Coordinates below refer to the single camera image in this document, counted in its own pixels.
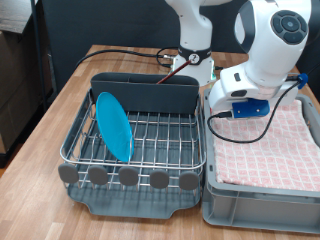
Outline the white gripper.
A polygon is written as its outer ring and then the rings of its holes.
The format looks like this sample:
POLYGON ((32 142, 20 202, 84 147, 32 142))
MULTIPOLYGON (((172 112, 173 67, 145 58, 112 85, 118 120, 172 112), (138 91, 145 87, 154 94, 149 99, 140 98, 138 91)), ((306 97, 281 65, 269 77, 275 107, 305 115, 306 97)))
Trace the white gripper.
POLYGON ((284 82, 282 86, 263 87, 250 80, 218 80, 209 93, 209 106, 213 112, 232 109, 235 102, 246 102, 248 99, 267 100, 273 108, 283 93, 295 84, 295 81, 284 82))

